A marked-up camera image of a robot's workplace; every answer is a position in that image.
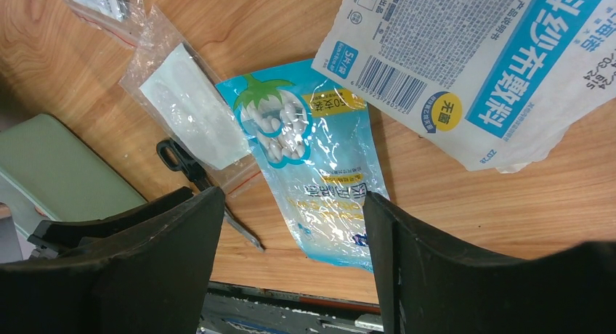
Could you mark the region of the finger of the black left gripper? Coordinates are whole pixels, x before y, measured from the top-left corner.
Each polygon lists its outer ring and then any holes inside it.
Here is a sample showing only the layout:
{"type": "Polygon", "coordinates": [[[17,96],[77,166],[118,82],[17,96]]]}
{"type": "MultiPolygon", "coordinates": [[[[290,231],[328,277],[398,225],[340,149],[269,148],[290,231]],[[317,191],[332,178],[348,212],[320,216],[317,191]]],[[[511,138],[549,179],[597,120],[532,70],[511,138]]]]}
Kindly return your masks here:
{"type": "Polygon", "coordinates": [[[192,196],[193,191],[189,187],[182,187],[149,203],[105,219],[79,222],[43,220],[28,237],[28,242],[35,245],[31,258],[57,258],[71,249],[112,236],[170,211],[192,196]]]}

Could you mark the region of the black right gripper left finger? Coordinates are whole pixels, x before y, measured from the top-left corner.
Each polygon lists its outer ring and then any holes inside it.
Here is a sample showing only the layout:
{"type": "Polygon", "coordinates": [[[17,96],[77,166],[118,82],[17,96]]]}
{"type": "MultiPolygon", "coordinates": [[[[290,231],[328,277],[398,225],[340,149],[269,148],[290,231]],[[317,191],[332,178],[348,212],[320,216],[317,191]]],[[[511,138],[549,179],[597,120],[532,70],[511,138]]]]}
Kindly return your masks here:
{"type": "Polygon", "coordinates": [[[1,265],[3,333],[194,333],[225,195],[170,211],[57,258],[1,265]]]}

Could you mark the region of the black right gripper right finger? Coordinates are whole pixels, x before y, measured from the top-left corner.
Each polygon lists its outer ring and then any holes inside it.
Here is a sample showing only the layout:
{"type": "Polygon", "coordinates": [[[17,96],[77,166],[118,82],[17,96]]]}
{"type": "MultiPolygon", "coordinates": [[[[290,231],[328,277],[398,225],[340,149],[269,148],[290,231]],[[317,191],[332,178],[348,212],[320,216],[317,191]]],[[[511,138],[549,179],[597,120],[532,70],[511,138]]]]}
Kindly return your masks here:
{"type": "Polygon", "coordinates": [[[386,333],[613,333],[615,243],[524,260],[461,240],[369,192],[363,205],[386,333]]]}

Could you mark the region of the mint green medicine kit case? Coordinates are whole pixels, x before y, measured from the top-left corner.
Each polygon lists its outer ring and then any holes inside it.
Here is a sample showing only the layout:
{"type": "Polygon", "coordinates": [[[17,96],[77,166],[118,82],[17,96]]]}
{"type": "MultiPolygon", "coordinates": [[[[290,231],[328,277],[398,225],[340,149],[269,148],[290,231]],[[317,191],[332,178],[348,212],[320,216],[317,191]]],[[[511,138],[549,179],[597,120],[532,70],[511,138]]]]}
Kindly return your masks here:
{"type": "Polygon", "coordinates": [[[40,114],[1,132],[1,202],[28,237],[43,219],[104,219],[146,200],[61,122],[40,114]]]}

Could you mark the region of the black handled scissors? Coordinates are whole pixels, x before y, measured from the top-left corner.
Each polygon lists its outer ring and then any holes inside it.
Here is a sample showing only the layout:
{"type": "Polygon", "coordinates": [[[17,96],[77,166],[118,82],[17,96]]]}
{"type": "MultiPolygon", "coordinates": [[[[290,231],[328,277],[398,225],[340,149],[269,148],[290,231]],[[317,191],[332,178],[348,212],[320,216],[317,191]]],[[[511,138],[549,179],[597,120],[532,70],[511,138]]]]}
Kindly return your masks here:
{"type": "MultiPolygon", "coordinates": [[[[182,172],[186,179],[196,186],[199,192],[214,186],[208,178],[206,170],[173,139],[164,139],[157,143],[156,152],[169,170],[182,172]]],[[[258,251],[261,253],[265,252],[265,248],[259,238],[236,219],[228,205],[224,209],[224,220],[244,236],[258,251]]]]}

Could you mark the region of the white blue cotton packet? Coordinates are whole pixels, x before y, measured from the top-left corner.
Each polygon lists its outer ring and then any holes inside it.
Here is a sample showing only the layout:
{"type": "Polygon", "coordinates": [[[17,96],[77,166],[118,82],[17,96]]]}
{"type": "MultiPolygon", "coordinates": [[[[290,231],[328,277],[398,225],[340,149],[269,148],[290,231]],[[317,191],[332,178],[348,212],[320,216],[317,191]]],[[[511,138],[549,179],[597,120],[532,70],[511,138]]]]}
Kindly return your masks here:
{"type": "Polygon", "coordinates": [[[343,0],[312,67],[466,169],[516,172],[615,97],[615,0],[343,0]]]}

